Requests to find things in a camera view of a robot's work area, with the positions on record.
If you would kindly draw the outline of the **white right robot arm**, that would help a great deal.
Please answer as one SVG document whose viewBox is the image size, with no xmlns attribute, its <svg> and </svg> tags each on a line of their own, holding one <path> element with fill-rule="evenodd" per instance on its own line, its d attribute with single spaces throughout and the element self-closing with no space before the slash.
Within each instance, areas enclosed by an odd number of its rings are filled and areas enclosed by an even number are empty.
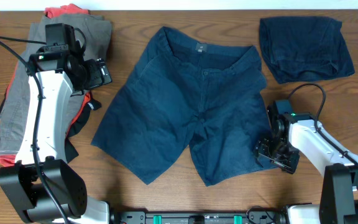
<svg viewBox="0 0 358 224">
<path fill-rule="evenodd" d="M 271 134 L 254 148 L 282 171 L 294 174 L 303 154 L 323 177 L 320 203 L 287 205 L 275 223 L 358 223 L 358 155 L 332 137 L 309 113 L 294 113 L 288 100 L 267 108 Z"/>
</svg>

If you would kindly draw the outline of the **navy blue shorts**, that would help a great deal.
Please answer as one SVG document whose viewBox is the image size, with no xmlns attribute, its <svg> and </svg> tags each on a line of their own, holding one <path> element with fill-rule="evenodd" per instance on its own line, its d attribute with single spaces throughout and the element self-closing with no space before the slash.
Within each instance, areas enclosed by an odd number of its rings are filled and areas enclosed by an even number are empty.
<svg viewBox="0 0 358 224">
<path fill-rule="evenodd" d="M 254 147 L 270 131 L 253 46 L 198 42 L 169 27 L 151 38 L 94 135 L 146 184 L 189 149 L 205 185 L 271 169 Z"/>
</svg>

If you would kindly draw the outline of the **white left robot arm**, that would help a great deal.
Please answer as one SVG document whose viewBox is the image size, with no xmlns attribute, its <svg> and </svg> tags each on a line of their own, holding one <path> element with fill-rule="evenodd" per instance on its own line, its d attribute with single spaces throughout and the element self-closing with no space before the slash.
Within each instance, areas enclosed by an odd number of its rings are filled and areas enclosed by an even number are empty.
<svg viewBox="0 0 358 224">
<path fill-rule="evenodd" d="M 0 168 L 0 187 L 25 223 L 109 223 L 108 203 L 87 195 L 84 180 L 68 165 L 65 116 L 73 93 L 64 53 L 32 54 L 30 103 L 15 164 Z"/>
</svg>

